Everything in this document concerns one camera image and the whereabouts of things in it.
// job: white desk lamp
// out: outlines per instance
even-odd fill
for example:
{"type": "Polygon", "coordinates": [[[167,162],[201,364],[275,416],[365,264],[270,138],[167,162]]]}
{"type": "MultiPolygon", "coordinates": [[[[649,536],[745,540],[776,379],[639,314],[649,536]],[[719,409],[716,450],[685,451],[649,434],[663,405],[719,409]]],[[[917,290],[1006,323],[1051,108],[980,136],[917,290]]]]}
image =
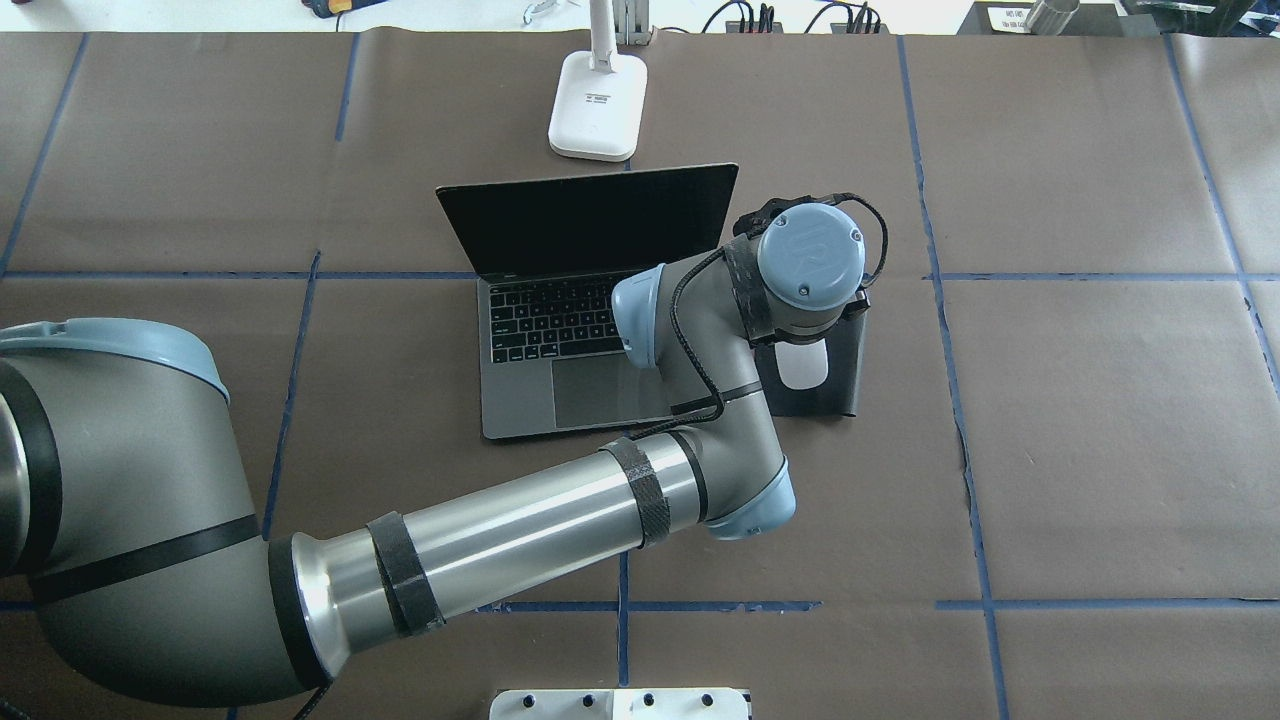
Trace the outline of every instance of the white desk lamp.
{"type": "Polygon", "coordinates": [[[561,65],[547,132],[552,149],[589,160],[631,158],[648,85],[644,60],[618,54],[612,0],[591,0],[591,50],[570,53],[561,65]]]}

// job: lamp base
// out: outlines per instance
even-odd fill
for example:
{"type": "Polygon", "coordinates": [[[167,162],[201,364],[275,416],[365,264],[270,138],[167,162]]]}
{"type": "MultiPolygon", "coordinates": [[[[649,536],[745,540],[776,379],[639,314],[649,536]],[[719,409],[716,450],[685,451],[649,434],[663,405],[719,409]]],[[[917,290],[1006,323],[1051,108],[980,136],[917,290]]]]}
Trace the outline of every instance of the lamp base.
{"type": "Polygon", "coordinates": [[[614,72],[599,73],[588,50],[564,58],[547,132],[556,152],[612,163],[635,154],[649,68],[634,55],[612,60],[614,72]]]}

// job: sticker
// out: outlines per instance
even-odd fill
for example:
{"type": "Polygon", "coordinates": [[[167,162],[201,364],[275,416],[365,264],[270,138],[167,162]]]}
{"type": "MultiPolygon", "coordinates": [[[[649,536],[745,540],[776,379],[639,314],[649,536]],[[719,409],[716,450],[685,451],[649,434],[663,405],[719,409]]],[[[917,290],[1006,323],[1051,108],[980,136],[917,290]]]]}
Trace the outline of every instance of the sticker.
{"type": "Polygon", "coordinates": [[[991,18],[991,29],[996,32],[1030,33],[1025,8],[987,8],[987,17],[991,18]]]}

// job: silver laptop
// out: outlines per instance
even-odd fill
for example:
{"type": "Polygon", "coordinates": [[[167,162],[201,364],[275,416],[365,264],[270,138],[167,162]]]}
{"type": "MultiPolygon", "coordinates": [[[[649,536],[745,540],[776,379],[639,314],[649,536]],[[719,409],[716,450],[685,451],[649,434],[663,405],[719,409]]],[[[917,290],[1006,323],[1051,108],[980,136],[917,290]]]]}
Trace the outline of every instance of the silver laptop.
{"type": "Polygon", "coordinates": [[[737,165],[436,188],[480,279],[486,438],[659,420],[657,370],[634,368],[618,281],[716,247],[737,165]]]}

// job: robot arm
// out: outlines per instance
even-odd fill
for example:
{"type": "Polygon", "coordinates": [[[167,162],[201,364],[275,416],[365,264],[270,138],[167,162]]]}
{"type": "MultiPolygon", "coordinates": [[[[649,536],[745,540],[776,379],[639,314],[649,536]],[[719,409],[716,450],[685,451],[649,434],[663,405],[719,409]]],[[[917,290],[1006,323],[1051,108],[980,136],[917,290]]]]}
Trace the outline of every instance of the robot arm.
{"type": "Polygon", "coordinates": [[[795,501],[753,342],[820,337],[863,264],[852,220],[805,204],[625,281],[620,334],[660,369],[676,420],[326,541],[261,541],[193,336],[102,319],[3,331],[0,574],[28,575],[51,644],[91,679],[227,706],[326,684],[356,652],[698,523],[767,532],[795,501]]]}

